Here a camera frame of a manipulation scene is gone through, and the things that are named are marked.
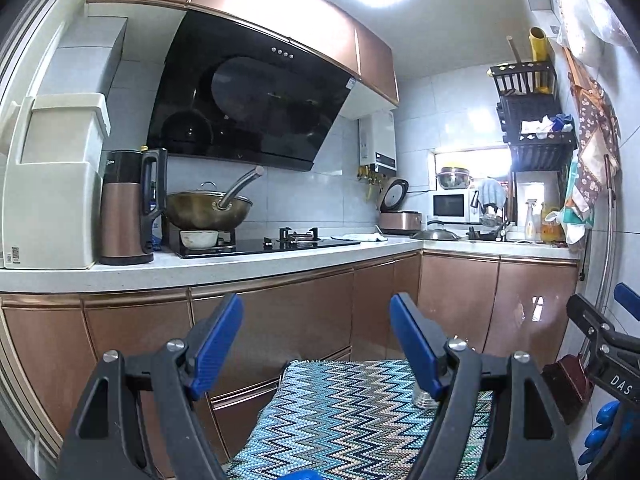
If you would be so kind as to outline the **blue gloved right hand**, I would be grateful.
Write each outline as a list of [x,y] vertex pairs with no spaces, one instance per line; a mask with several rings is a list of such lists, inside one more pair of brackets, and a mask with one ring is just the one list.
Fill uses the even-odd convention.
[[597,427],[585,438],[585,451],[578,457],[579,465],[590,464],[596,458],[611,431],[619,408],[620,402],[617,400],[608,402],[600,408],[596,417]]

